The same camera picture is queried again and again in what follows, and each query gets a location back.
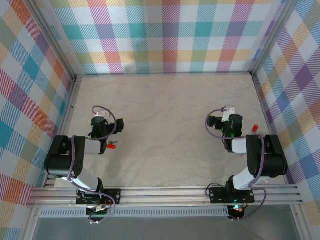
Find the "colorful plaid backdrop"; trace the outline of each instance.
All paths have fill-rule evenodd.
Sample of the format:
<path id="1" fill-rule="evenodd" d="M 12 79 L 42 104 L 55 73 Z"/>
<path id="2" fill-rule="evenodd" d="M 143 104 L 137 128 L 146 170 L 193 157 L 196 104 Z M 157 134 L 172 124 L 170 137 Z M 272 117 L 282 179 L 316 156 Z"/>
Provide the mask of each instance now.
<path id="1" fill-rule="evenodd" d="M 75 71 L 90 75 L 247 72 L 285 0 L 37 2 Z"/>
<path id="2" fill-rule="evenodd" d="M 23 0 L 0 0 L 0 240 L 24 227 L 70 87 Z"/>
<path id="3" fill-rule="evenodd" d="M 300 0 L 256 80 L 272 132 L 320 236 L 320 0 Z"/>

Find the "plaid wall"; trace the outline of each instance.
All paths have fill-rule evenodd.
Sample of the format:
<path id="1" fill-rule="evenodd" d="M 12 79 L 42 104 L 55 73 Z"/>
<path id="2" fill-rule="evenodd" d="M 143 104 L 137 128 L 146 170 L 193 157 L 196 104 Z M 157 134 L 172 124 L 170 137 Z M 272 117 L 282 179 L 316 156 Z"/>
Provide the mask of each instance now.
<path id="1" fill-rule="evenodd" d="M 285 0 L 37 2 L 75 72 L 90 75 L 247 72 Z"/>
<path id="2" fill-rule="evenodd" d="M 23 0 L 0 0 L 0 240 L 24 227 L 70 87 Z"/>
<path id="3" fill-rule="evenodd" d="M 320 0 L 300 0 L 256 79 L 312 228 L 320 236 Z"/>

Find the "red object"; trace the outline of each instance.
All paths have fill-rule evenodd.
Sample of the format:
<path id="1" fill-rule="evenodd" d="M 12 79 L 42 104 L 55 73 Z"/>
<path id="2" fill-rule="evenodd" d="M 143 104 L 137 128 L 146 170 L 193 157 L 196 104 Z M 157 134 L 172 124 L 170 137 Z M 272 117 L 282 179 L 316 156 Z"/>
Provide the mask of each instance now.
<path id="1" fill-rule="evenodd" d="M 256 131 L 258 131 L 259 126 L 258 125 L 254 125 L 252 128 L 252 132 L 255 133 Z"/>
<path id="2" fill-rule="evenodd" d="M 108 149 L 116 149 L 116 145 L 113 145 L 113 144 L 108 144 L 107 146 L 106 146 Z"/>

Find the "cable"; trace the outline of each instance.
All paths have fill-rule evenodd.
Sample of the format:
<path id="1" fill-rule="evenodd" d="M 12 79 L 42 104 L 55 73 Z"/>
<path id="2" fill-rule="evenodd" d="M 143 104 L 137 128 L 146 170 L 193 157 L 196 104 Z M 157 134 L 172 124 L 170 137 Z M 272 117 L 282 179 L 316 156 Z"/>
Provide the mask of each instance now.
<path id="1" fill-rule="evenodd" d="M 220 185 L 219 183 L 215 183 L 215 182 L 210 183 L 209 186 L 207 186 L 207 187 L 206 187 L 206 190 L 205 190 L 205 195 L 207 195 L 208 197 L 210 197 L 210 195 L 208 194 L 208 189 L 209 189 L 209 187 L 210 187 L 212 184 L 217 184 L 218 186 L 220 186 L 220 187 L 222 187 L 222 188 L 224 187 L 224 186 Z"/>
<path id="2" fill-rule="evenodd" d="M 215 112 L 219 112 L 219 111 L 225 112 L 226 110 L 225 110 L 224 108 L 222 108 L 222 109 L 217 109 L 217 110 L 213 110 L 212 112 L 210 112 L 210 113 L 206 116 L 204 125 L 205 125 L 205 129 L 208 131 L 208 133 L 209 133 L 211 136 L 213 136 L 213 137 L 215 137 L 215 138 L 217 138 L 217 139 L 222 139 L 222 140 L 223 140 L 223 139 L 224 139 L 224 140 L 228 140 L 228 139 L 241 139 L 241 138 L 245 138 L 245 136 L 238 136 L 238 137 L 221 137 L 221 136 L 214 135 L 212 132 L 209 131 L 208 126 L 207 126 L 208 118 L 210 117 L 211 114 L 213 114 L 213 113 L 215 113 Z M 234 216 L 231 216 L 231 215 L 230 215 L 231 218 L 233 218 L 233 219 L 238 219 L 238 221 L 242 221 L 242 220 L 248 219 L 248 218 L 250 218 L 252 215 L 254 215 L 256 212 L 258 212 L 258 211 L 261 209 L 261 207 L 264 205 L 264 203 L 265 203 L 265 201 L 266 201 L 266 199 L 267 199 L 267 191 L 266 191 L 264 188 L 262 188 L 262 187 L 253 188 L 253 187 L 252 187 L 254 184 L 257 183 L 257 181 L 258 181 L 259 178 L 261 177 L 262 171 L 263 171 L 263 169 L 264 169 L 264 164 L 265 164 L 265 139 L 264 139 L 264 136 L 263 136 L 263 135 L 259 135 L 259 136 L 260 136 L 260 140 L 261 140 L 261 161 L 260 161 L 260 168 L 259 168 L 259 172 L 258 172 L 256 178 L 254 178 L 254 179 L 248 184 L 248 188 L 251 189 L 251 190 L 253 190 L 253 191 L 264 191 L 264 198 L 263 198 L 261 204 L 258 206 L 258 208 L 257 208 L 255 211 L 251 212 L 249 215 L 244 216 L 243 218 L 235 218 Z"/>
<path id="3" fill-rule="evenodd" d="M 96 114 L 95 111 L 94 111 L 95 108 L 101 108 L 101 109 L 103 109 L 103 110 L 106 110 L 106 111 L 113 117 L 113 119 L 114 119 L 114 127 L 113 127 L 113 130 L 111 131 L 111 133 L 108 134 L 107 136 L 100 137 L 100 138 L 90 138 L 90 137 L 87 137 L 86 139 L 88 139 L 88 140 L 94 140 L 94 141 L 99 141 L 99 140 L 108 139 L 108 138 L 116 131 L 116 129 L 117 129 L 117 119 L 116 119 L 115 115 L 114 115 L 109 109 L 107 109 L 107 108 L 105 108 L 105 107 L 103 107 L 103 106 L 98 106 L 98 105 L 93 106 L 93 107 L 92 107 L 92 112 L 93 112 L 94 114 Z M 108 194 L 105 194 L 105 193 L 102 193 L 102 192 L 97 192 L 97 191 L 93 191 L 93 190 L 84 188 L 84 187 L 82 187 L 82 186 L 80 186 L 80 185 L 78 185 L 78 184 L 76 184 L 75 182 L 72 181 L 72 179 L 71 179 L 71 173 L 72 173 L 72 171 L 73 171 L 73 169 L 74 169 L 75 161 L 76 161 L 76 154 L 75 154 L 75 152 L 76 152 L 75 137 L 76 137 L 76 136 L 74 135 L 74 136 L 72 136 L 72 138 L 71 138 L 72 160 L 71 160 L 70 169 L 69 169 L 69 172 L 68 172 L 68 175 L 67 175 L 66 179 L 67 179 L 68 182 L 72 183 L 76 188 L 78 188 L 79 190 L 81 190 L 81 191 L 83 191 L 83 192 L 89 192 L 89 193 L 93 193 L 93 194 L 98 194 L 98 195 L 100 195 L 100 196 L 104 196 L 104 197 L 106 197 L 106 198 L 109 198 L 109 199 L 112 201 L 112 203 L 113 203 L 112 211 L 110 211 L 109 214 L 108 214 L 106 217 L 104 217 L 103 219 L 101 219 L 100 221 L 93 221 L 93 220 L 91 219 L 91 216 L 89 215 L 89 221 L 90 221 L 90 223 L 99 224 L 99 223 L 102 223 L 102 222 L 104 222 L 105 220 L 107 220 L 107 219 L 115 212 L 115 209 L 116 209 L 116 201 L 115 201 L 115 199 L 114 199 L 112 196 L 110 196 L 110 195 L 108 195 Z"/>

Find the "metal grate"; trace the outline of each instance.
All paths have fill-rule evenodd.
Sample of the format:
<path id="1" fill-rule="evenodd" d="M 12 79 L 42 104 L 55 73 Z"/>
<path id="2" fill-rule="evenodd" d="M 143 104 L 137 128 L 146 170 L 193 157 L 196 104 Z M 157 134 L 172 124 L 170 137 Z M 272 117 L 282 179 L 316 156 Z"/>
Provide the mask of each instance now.
<path id="1" fill-rule="evenodd" d="M 124 207 L 115 210 L 112 217 L 133 218 L 168 218 L 168 217 L 227 217 L 226 206 L 209 207 Z M 86 217 L 86 209 L 75 207 L 73 209 L 43 208 L 40 218 L 82 218 Z"/>

